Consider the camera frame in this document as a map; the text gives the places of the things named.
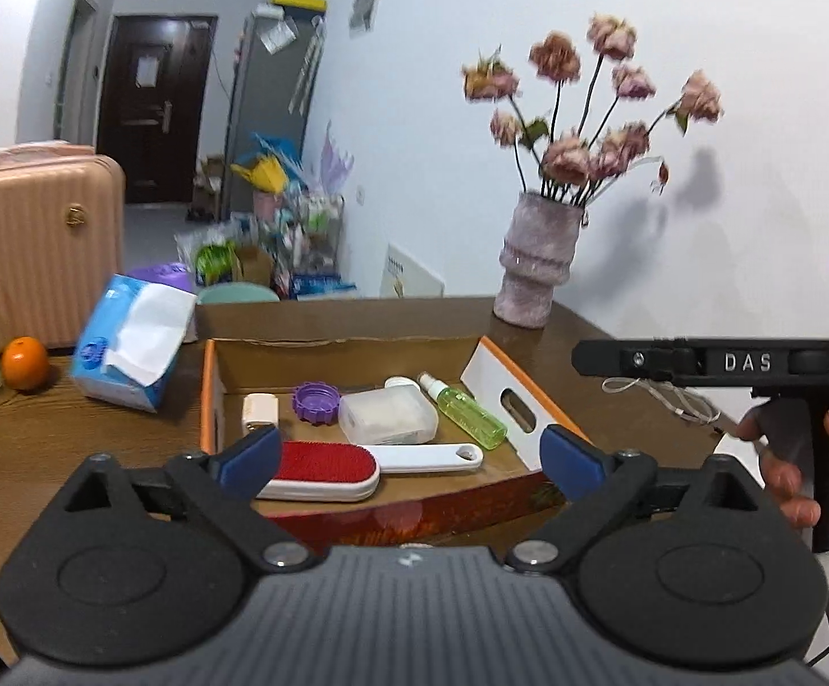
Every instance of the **white cylinder cap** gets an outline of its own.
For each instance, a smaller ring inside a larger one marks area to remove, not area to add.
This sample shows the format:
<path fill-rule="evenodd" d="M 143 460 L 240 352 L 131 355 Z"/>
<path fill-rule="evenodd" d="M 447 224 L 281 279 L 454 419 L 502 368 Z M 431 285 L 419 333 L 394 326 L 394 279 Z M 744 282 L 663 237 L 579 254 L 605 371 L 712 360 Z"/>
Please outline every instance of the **white cylinder cap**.
<path fill-rule="evenodd" d="M 430 395 L 431 400 L 436 402 L 436 398 L 440 396 L 440 392 L 447 388 L 448 384 L 440 381 L 438 378 L 432 377 L 425 371 L 418 378 L 418 382 L 424 388 L 424 391 Z"/>
<path fill-rule="evenodd" d="M 386 389 L 389 389 L 390 386 L 417 386 L 417 382 L 408 377 L 389 377 L 385 380 L 383 386 Z"/>

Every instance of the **pink vase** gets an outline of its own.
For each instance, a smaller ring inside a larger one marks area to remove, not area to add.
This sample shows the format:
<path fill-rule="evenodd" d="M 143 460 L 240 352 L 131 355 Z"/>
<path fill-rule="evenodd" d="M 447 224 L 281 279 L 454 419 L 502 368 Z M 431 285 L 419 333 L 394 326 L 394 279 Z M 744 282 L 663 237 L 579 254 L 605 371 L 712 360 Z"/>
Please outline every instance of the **pink vase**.
<path fill-rule="evenodd" d="M 500 251 L 503 284 L 494 313 L 504 322 L 537 330 L 551 315 L 555 286 L 570 277 L 583 210 L 524 193 Z"/>

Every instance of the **door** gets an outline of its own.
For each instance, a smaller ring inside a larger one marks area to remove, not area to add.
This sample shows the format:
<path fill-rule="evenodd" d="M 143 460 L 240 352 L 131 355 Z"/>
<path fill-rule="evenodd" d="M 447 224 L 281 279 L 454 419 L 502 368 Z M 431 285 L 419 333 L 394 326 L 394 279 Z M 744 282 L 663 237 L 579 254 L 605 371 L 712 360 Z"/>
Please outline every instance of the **door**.
<path fill-rule="evenodd" d="M 116 18 L 98 153 L 125 171 L 125 202 L 189 203 L 217 18 Z"/>
<path fill-rule="evenodd" d="M 93 140 L 93 126 L 90 130 L 86 127 L 82 130 L 82 116 L 88 113 L 87 101 L 95 99 L 88 84 L 93 81 L 89 63 L 96 14 L 97 10 L 89 1 L 75 0 L 59 71 L 53 138 L 65 139 L 72 144 L 90 144 Z"/>

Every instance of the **refrigerator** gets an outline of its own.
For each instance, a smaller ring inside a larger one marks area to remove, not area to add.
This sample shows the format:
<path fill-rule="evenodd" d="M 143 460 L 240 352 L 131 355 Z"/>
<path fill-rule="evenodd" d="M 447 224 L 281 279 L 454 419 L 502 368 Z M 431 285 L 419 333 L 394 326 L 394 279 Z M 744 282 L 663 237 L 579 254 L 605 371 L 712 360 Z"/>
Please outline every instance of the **refrigerator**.
<path fill-rule="evenodd" d="M 253 210 L 253 185 L 230 171 L 230 164 L 259 149 L 253 132 L 290 139 L 302 156 L 323 17 L 320 10 L 271 5 L 260 6 L 246 19 L 230 94 L 221 219 L 230 218 L 230 212 Z M 264 37 L 285 19 L 293 24 L 297 37 L 273 53 L 272 39 L 268 38 L 266 45 Z M 306 74 L 305 63 L 308 63 Z M 293 111 L 290 110 L 292 99 L 296 103 Z"/>

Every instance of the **orange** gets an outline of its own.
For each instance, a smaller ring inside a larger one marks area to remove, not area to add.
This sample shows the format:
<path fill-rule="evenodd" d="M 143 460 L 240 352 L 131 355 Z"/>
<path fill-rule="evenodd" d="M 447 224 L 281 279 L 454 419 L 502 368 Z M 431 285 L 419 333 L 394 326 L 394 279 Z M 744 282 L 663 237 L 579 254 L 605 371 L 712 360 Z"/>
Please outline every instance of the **orange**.
<path fill-rule="evenodd" d="M 6 385 L 20 392 L 43 386 L 50 377 L 46 348 L 35 337 L 18 337 L 2 353 L 2 377 Z"/>

